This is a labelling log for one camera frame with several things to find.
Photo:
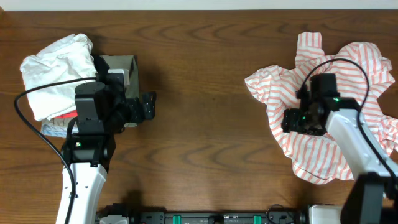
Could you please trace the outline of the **red white striped shirt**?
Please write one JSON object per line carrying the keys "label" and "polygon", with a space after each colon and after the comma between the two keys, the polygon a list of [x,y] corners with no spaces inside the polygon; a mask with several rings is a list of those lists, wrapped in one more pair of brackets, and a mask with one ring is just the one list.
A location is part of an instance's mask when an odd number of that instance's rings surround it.
{"label": "red white striped shirt", "polygon": [[317,73],[334,73],[341,96],[365,104],[362,113],[371,132],[391,154],[397,150],[397,119],[384,115],[377,99],[395,82],[390,73],[392,64],[370,42],[353,42],[335,55],[325,55],[321,33],[304,32],[298,35],[295,68],[272,65],[245,79],[252,96],[266,104],[271,133],[284,155],[291,159],[297,177],[313,184],[350,180],[353,175],[349,165],[329,134],[284,133],[281,127],[284,110],[299,107],[295,94],[313,68]]}

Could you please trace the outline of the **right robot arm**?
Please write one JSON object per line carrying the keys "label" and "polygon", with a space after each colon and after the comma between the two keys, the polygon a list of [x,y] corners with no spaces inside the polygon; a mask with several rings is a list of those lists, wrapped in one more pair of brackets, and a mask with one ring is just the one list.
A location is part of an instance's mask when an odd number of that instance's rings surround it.
{"label": "right robot arm", "polygon": [[282,130],[311,136],[329,134],[351,169],[355,184],[342,207],[312,205],[305,223],[397,223],[397,207],[384,208],[382,201],[397,201],[397,164],[384,152],[368,128],[354,98],[337,91],[336,77],[322,73],[309,79],[297,93],[300,107],[286,109]]}

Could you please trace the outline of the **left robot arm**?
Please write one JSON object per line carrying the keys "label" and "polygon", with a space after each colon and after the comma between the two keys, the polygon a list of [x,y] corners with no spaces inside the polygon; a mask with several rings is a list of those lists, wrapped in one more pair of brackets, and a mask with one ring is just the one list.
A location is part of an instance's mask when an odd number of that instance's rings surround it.
{"label": "left robot arm", "polygon": [[62,147],[66,164],[57,223],[94,223],[114,136],[129,123],[154,119],[155,101],[154,91],[128,98],[120,73],[75,88],[78,115],[69,122]]}

